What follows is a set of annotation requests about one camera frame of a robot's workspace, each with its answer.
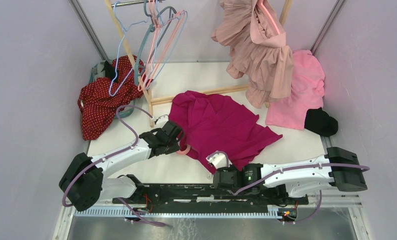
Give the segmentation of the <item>magenta garment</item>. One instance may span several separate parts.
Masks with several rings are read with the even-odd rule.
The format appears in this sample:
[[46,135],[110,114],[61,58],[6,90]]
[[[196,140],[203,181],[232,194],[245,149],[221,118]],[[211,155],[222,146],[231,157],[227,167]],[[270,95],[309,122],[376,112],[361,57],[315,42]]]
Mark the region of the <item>magenta garment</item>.
[[227,154],[241,170],[267,146],[283,136],[257,123],[259,116],[230,96],[196,91],[180,93],[172,100],[169,120],[183,130],[180,148],[199,161],[211,174],[216,172],[207,157],[217,151]]

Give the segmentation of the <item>dusty pink skirt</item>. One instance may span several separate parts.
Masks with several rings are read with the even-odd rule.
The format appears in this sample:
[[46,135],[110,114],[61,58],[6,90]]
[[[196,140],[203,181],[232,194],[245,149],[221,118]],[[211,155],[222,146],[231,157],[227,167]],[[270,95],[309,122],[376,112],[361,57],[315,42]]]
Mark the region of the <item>dusty pink skirt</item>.
[[267,0],[264,5],[280,34],[262,12],[258,0],[221,0],[222,22],[211,39],[229,47],[227,73],[234,79],[248,76],[246,98],[255,108],[291,95],[294,57],[287,33]]

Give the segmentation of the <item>pink plastic hanger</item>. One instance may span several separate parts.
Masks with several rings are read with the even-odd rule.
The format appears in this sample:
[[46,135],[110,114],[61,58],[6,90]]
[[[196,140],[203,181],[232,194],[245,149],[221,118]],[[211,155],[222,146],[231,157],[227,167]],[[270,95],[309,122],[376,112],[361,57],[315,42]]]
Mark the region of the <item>pink plastic hanger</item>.
[[264,1],[263,1],[263,0],[259,0],[259,1],[258,1],[258,4],[259,4],[259,6],[260,6],[262,12],[264,12],[264,13],[266,14],[266,16],[268,17],[268,19],[269,19],[270,22],[272,23],[273,28],[275,29],[276,33],[277,33],[278,35],[280,35],[280,34],[281,34],[280,29],[278,28],[278,26],[277,26],[277,24],[276,24],[276,22],[275,22],[273,16],[271,15],[271,13],[270,13],[269,10],[266,8],[266,6],[265,6],[265,4],[264,4]]

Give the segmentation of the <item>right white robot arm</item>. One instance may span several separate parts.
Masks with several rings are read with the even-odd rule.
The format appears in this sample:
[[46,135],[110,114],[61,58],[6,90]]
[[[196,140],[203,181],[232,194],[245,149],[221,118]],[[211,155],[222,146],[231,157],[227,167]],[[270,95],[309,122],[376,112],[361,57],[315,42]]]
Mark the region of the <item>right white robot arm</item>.
[[361,192],[368,189],[364,172],[370,167],[361,165],[356,153],[340,147],[328,147],[326,154],[293,163],[249,163],[237,169],[223,151],[206,158],[216,168],[213,186],[234,196],[257,195],[275,191],[281,204],[306,194],[331,187],[340,192]]

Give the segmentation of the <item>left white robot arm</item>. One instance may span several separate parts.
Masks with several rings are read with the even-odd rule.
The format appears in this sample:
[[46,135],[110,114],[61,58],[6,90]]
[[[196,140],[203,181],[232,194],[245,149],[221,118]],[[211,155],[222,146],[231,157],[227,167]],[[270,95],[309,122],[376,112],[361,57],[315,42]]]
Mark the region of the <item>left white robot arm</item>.
[[77,154],[58,184],[62,205],[82,212],[96,202],[115,198],[139,203],[144,197],[139,184],[130,176],[112,175],[132,164],[179,151],[183,136],[179,125],[167,121],[163,127],[135,134],[132,142],[115,150],[94,156]]

